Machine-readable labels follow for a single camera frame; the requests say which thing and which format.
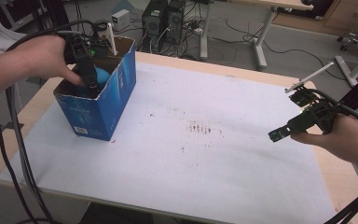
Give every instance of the wooden table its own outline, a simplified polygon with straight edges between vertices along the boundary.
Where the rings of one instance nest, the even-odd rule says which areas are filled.
[[[306,6],[301,3],[301,0],[233,0],[228,3],[221,3],[210,1],[208,5],[208,12],[205,19],[205,27],[204,32],[202,33],[200,39],[200,57],[201,59],[208,58],[208,29],[210,24],[211,11],[215,8],[215,10],[221,10],[223,7],[230,7],[230,14],[235,14],[238,20],[241,20],[241,13],[243,12],[242,8],[245,7],[266,7],[267,17],[263,20],[264,26],[261,30],[260,34],[255,34],[258,37],[253,38],[253,45],[255,47],[256,57],[258,61],[258,71],[262,71],[267,68],[267,61],[264,56],[263,49],[261,45],[263,44],[264,38],[269,31],[269,27],[272,21],[275,18],[278,7],[290,8],[290,9],[299,9],[299,10],[311,10],[313,6]]]
[[[230,74],[231,76],[238,78],[281,85],[283,87],[289,87],[296,82],[296,79],[291,77],[281,77],[221,65],[198,63],[138,52],[136,53],[136,61],[220,76]],[[25,124],[22,128],[24,135],[30,131],[33,125],[41,118],[43,113],[54,101],[52,90],[60,81],[61,80],[59,78],[52,78],[49,80],[48,83],[31,100],[31,102],[20,112],[20,122]],[[7,154],[11,158],[17,151],[14,133],[11,130],[5,130],[4,137],[7,143]],[[317,157],[317,161],[319,162],[332,204],[334,205],[335,210],[339,211],[358,196],[358,177],[350,163],[334,157],[322,148],[316,147],[314,152]],[[5,165],[0,154],[0,173],[4,170],[4,168]],[[0,185],[7,185],[7,183],[0,181]],[[352,220],[352,222],[358,223],[358,215]]]

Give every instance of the table leg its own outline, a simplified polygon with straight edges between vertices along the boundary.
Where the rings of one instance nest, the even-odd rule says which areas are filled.
[[[358,77],[358,65],[351,71],[341,56],[336,56],[336,61],[351,87],[354,87],[357,84],[356,78]]]
[[[206,11],[206,18],[205,18],[205,26],[200,38],[200,57],[201,59],[208,58],[208,29],[210,23],[210,16],[211,16],[211,7],[212,7],[213,0],[209,1],[208,10]]]
[[[263,44],[264,38],[266,37],[267,31],[269,30],[269,27],[272,24],[272,20],[274,19],[277,10],[278,10],[277,7],[271,7],[271,10],[268,13],[267,18],[264,21],[263,30],[261,31],[260,37],[254,38],[255,53],[258,62],[258,71],[267,68],[266,57],[264,56],[264,52],[263,49],[261,48],[261,45]]]

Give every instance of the gray floor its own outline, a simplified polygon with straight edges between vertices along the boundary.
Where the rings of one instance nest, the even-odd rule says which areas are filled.
[[[83,19],[88,19],[90,21],[110,20],[111,12],[114,9],[124,6],[122,3],[120,5],[117,2],[119,1],[79,1]],[[135,19],[138,17],[140,19],[142,10],[147,5],[148,1],[131,0],[130,2],[132,2],[134,6],[131,10],[131,18]],[[76,20],[76,8],[74,3],[65,2],[65,7],[70,21]],[[205,18],[206,9],[203,5],[201,5],[201,14],[203,18]],[[198,12],[195,14],[193,11],[189,13],[188,16],[192,20],[200,19],[200,14]],[[220,38],[227,41],[242,40],[244,33],[229,28],[226,25],[225,20],[227,20],[227,23],[230,26],[251,34],[256,33],[262,26],[262,24],[257,22],[239,20],[235,15],[233,15],[232,18],[223,18],[221,15],[218,15],[218,13],[213,14],[209,29],[210,38],[208,39],[209,57],[204,61],[206,63],[216,63],[225,66],[256,70],[255,51],[249,43],[228,43],[216,39]],[[132,23],[129,28],[136,28],[139,26],[141,26],[141,23]],[[21,29],[24,33],[29,33],[33,30],[34,26],[32,24],[28,24]],[[132,37],[139,42],[142,38],[142,30],[131,30],[122,35]],[[336,55],[341,55],[352,69],[358,64],[358,46],[350,46],[347,51],[343,52],[339,50],[340,43],[338,43],[336,39],[337,37],[332,35],[316,34],[273,25],[270,27],[266,37],[266,44],[276,51],[286,51],[289,49],[305,50],[318,57],[323,64],[334,62],[334,57]],[[303,78],[322,67],[321,63],[308,53],[301,51],[274,53],[266,46],[266,44],[263,45],[268,62],[268,68],[264,70],[266,73]],[[188,45],[188,53],[198,59],[200,56],[199,38],[195,35],[191,36],[188,39]],[[318,90],[325,91],[335,99],[339,100],[351,88],[346,80],[341,80],[343,79],[343,75],[336,64],[328,70],[338,78],[332,77],[324,72],[312,81],[315,83]],[[23,80],[19,82],[18,86],[21,104],[22,106],[25,106],[37,92],[38,85]],[[1,123],[5,125],[9,119],[5,98],[2,97],[2,95],[3,94],[0,95],[0,116]],[[81,219],[88,204],[84,201],[62,199],[57,196],[45,195],[45,197],[53,216],[62,223],[77,223],[79,219]],[[33,207],[33,211],[35,211],[36,214],[41,215],[40,211],[37,209],[37,203],[32,203],[31,207]],[[0,223],[16,223],[24,219],[26,219],[26,215],[21,208],[14,190],[12,188],[0,187]],[[155,221],[156,223],[176,223],[173,219],[164,216],[155,216]]]

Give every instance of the cardboard box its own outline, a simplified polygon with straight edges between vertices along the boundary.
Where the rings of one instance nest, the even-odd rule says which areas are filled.
[[[117,56],[93,59],[111,74],[95,99],[81,97],[78,87],[63,80],[54,95],[75,134],[109,141],[136,83],[134,40],[116,36]]]

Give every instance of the white paper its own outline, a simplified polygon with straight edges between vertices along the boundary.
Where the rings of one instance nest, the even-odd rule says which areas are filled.
[[[311,147],[268,136],[299,111],[284,87],[137,63],[111,141],[74,135],[54,102],[25,145],[45,191],[212,222],[323,223],[334,211]]]

